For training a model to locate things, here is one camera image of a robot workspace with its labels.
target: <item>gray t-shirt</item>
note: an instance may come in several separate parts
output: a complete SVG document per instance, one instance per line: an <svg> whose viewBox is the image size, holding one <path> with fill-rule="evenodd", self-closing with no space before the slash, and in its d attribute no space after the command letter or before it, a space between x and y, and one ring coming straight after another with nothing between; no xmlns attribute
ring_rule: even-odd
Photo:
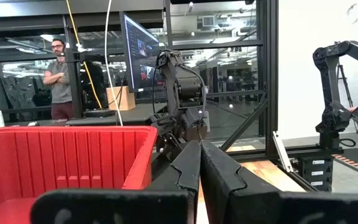
<svg viewBox="0 0 358 224"><path fill-rule="evenodd" d="M52 103L66 103L72 101L67 63L58 62L56 60L49 64L47 71L50 71L52 75L56 75L60 72L64 73L64 76L62 77L64 83L56 82L52 84Z"/></svg>

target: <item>red plastic crate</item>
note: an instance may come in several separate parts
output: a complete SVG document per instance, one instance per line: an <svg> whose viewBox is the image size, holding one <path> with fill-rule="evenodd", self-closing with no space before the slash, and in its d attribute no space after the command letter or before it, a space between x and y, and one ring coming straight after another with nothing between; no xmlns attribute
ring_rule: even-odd
<svg viewBox="0 0 358 224"><path fill-rule="evenodd" d="M150 126L0 128L0 224L30 223L48 190L143 189L156 137Z"/></svg>

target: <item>monitor screen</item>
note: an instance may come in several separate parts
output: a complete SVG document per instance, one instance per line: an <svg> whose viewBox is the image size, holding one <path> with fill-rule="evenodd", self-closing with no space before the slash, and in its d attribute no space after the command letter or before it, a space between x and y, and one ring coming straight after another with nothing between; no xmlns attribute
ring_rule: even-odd
<svg viewBox="0 0 358 224"><path fill-rule="evenodd" d="M129 89L132 92L151 90L155 60L160 52L158 38L121 13L121 26L125 39ZM154 87L163 86L159 71L155 73Z"/></svg>

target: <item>eyeglasses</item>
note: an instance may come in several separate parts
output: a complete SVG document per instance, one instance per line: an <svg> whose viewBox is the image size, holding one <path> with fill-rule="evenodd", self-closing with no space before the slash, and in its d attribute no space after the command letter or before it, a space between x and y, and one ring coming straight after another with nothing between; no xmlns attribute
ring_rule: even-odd
<svg viewBox="0 0 358 224"><path fill-rule="evenodd" d="M55 45L55 46L52 46L52 49L57 49L57 48L60 48L60 47L63 47L63 45Z"/></svg>

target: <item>man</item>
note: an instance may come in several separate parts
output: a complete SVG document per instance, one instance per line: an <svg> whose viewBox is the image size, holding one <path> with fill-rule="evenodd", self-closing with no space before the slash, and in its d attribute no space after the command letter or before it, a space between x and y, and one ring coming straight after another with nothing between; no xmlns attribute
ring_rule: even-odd
<svg viewBox="0 0 358 224"><path fill-rule="evenodd" d="M74 112L70 79L64 56L65 43L54 39L52 50L57 59L49 64L44 73L44 84L52 86L52 119L71 119L74 117Z"/></svg>

